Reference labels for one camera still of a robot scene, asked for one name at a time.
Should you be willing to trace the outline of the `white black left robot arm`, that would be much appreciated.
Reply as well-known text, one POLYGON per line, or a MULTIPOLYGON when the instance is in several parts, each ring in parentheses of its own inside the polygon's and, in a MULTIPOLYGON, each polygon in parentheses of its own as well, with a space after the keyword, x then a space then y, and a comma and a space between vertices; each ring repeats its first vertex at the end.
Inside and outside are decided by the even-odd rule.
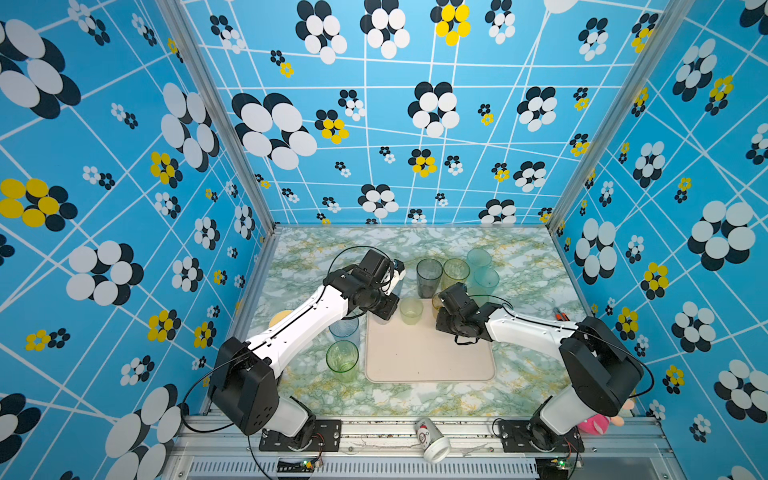
POLYGON ((247 340, 222 344, 207 396, 243 434, 263 429, 292 440, 298 448, 314 435, 315 415, 299 401, 278 393, 278 378, 291 360, 331 325, 358 309, 389 320, 405 265, 378 249, 325 276, 321 286, 283 320, 247 340))

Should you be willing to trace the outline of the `light green textured glass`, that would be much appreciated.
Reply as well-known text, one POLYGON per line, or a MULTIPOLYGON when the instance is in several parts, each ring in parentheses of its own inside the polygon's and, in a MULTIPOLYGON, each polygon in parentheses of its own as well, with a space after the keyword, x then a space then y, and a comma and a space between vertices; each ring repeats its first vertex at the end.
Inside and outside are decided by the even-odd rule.
POLYGON ((403 298, 399 302, 399 312, 406 325, 416 325, 422 319, 424 303, 417 297, 403 298))

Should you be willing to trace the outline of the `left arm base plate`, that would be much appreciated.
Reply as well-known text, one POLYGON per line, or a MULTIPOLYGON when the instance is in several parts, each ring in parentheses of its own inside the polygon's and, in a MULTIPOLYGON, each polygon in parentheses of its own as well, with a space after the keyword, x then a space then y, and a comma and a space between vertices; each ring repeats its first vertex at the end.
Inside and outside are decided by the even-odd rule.
POLYGON ((264 429, 258 449, 262 452, 337 452, 341 430, 340 420, 311 417, 294 436, 264 429))

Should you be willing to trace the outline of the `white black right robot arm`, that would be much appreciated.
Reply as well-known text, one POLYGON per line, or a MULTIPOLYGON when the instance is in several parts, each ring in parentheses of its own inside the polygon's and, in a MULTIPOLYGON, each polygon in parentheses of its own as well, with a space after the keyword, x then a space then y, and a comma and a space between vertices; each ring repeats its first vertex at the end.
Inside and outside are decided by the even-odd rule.
POLYGON ((632 406, 644 376, 632 355, 603 321, 548 321, 519 314, 503 300, 478 305, 462 283, 438 294, 436 329, 458 345, 479 341, 524 347, 560 361, 569 384, 546 399, 528 422, 531 441, 541 450, 596 415, 615 417, 632 406))

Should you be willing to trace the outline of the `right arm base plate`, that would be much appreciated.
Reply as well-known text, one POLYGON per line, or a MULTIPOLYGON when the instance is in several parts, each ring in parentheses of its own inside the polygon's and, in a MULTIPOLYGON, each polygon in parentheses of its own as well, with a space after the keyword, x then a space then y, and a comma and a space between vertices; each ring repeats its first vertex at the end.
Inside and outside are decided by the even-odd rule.
POLYGON ((496 418, 492 423, 491 430, 500 439, 505 453, 566 455, 585 451, 577 427, 571 428, 564 436, 555 435, 550 440, 545 439, 543 446, 538 446, 535 443, 526 420, 496 418))

